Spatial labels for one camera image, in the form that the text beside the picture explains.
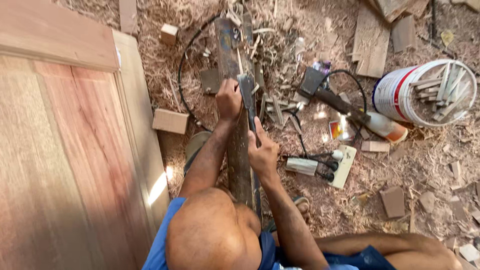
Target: red stripe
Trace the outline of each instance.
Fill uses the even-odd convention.
[[[402,111],[400,110],[400,106],[398,105],[398,95],[400,94],[400,88],[402,87],[402,84],[403,82],[406,80],[406,78],[408,77],[408,75],[410,75],[414,70],[418,69],[419,67],[421,66],[418,66],[412,70],[410,70],[401,80],[400,80],[400,83],[398,83],[398,85],[396,86],[396,89],[395,89],[395,95],[394,95],[394,105],[395,105],[395,109],[396,111],[398,112],[398,114],[400,114],[400,116],[407,120],[407,118],[403,115]]]

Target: hand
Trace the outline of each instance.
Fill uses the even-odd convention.
[[[248,131],[248,159],[250,166],[257,173],[262,185],[275,184],[280,182],[280,177],[276,172],[276,157],[278,155],[278,144],[267,137],[260,119],[255,117],[255,127],[257,136],[262,146],[257,148],[257,139],[253,131]]]
[[[234,79],[223,80],[215,96],[219,120],[237,123],[241,112],[241,92],[239,83]]]

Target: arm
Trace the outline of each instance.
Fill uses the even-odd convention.
[[[220,113],[218,124],[183,179],[179,197],[189,197],[206,188],[215,187],[227,141],[241,112],[241,93],[237,86],[238,83],[233,79],[223,80],[215,97]]]
[[[325,257],[276,172],[278,145],[265,135],[258,117],[255,117],[255,126],[262,146],[257,148],[255,135],[249,131],[250,165],[257,173],[267,195],[280,245],[290,263],[295,266],[305,270],[322,270],[328,266]]]

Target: blue shirt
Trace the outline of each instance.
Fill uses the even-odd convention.
[[[168,270],[167,261],[165,259],[165,240],[167,238],[167,229],[170,221],[180,207],[185,202],[186,198],[175,198],[170,202],[167,213],[163,218],[162,225],[156,234],[153,241],[152,248],[148,254],[147,261],[145,262],[142,270]],[[278,262],[273,265],[272,270],[293,270],[299,268],[283,268]],[[356,267],[350,265],[331,265],[330,270],[359,270]]]

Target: sawdust-covered floor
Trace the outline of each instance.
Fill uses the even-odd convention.
[[[357,21],[358,2],[356,0],[278,0],[277,17],[273,16],[272,0],[251,0],[247,7],[254,18],[254,29],[273,27],[275,33],[263,34],[264,45],[259,49],[257,59],[264,64],[265,91],[278,91],[279,75],[284,75],[285,66],[291,64],[293,53],[289,51],[291,42],[300,36],[305,38],[306,52],[299,72],[290,74],[295,81],[315,57],[330,60],[333,69],[354,70],[348,56],[353,47],[353,36]],[[57,0],[67,8],[76,10],[113,28],[119,27],[118,4],[116,0]],[[177,91],[176,71],[183,48],[198,27],[213,14],[226,7],[226,1],[218,0],[138,0],[139,50],[143,59],[147,83],[153,108],[178,110],[174,101]],[[287,18],[293,17],[293,31],[287,35],[281,31]],[[417,34],[428,38],[428,25],[431,21],[430,8],[416,19]],[[167,46],[159,41],[163,23],[180,27],[178,42]],[[435,42],[441,44],[440,33],[451,30],[455,40],[448,50],[455,52],[460,61],[480,71],[480,15],[466,6],[453,6],[448,1],[437,1],[438,36]],[[212,51],[212,56],[202,56],[204,48]],[[187,52],[182,86],[184,95],[197,117],[209,128],[214,127],[213,111],[215,100],[203,94],[199,71],[216,66],[216,46],[213,27],[208,28]],[[390,42],[385,72],[409,67],[431,60],[446,58],[438,49],[417,38],[417,49],[393,53]],[[338,90],[346,92],[354,104],[361,104],[361,96],[354,82],[346,76],[337,75],[332,80]],[[373,79],[360,78],[371,106]],[[293,90],[280,93],[283,98],[293,95]],[[304,140],[310,153],[321,153],[335,149],[340,142],[324,142],[322,135],[328,134],[328,118],[318,118],[323,106],[317,101],[310,103],[299,113]],[[320,177],[309,177],[285,172],[286,161],[279,158],[278,170],[282,183],[288,192],[304,195],[312,204],[309,226],[314,235],[326,236],[340,233],[361,233],[368,231],[407,232],[414,221],[415,232],[440,240],[458,236],[460,243],[470,241],[479,235],[478,224],[468,215],[469,221],[456,221],[452,216],[449,200],[453,195],[460,197],[464,209],[472,212],[478,207],[474,183],[479,180],[479,102],[465,119],[455,125],[437,129],[422,129],[413,126],[405,142],[392,148],[403,147],[407,154],[397,160],[388,153],[357,152],[345,189],[338,190],[326,185]],[[301,154],[301,147],[294,127],[288,123],[283,131],[265,123],[270,136],[280,144],[280,154]],[[175,197],[183,178],[183,149],[188,139],[200,131],[190,123],[186,135],[160,133],[162,154],[165,166],[172,174],[168,187]],[[454,179],[448,164],[459,160],[462,177]],[[400,185],[405,193],[407,215],[397,220],[388,220],[378,194],[379,190]],[[451,186],[461,186],[452,191]],[[425,191],[433,191],[437,200],[434,212],[425,213],[416,200]],[[414,207],[411,218],[410,210]],[[271,217],[268,203],[263,197],[263,216]]]

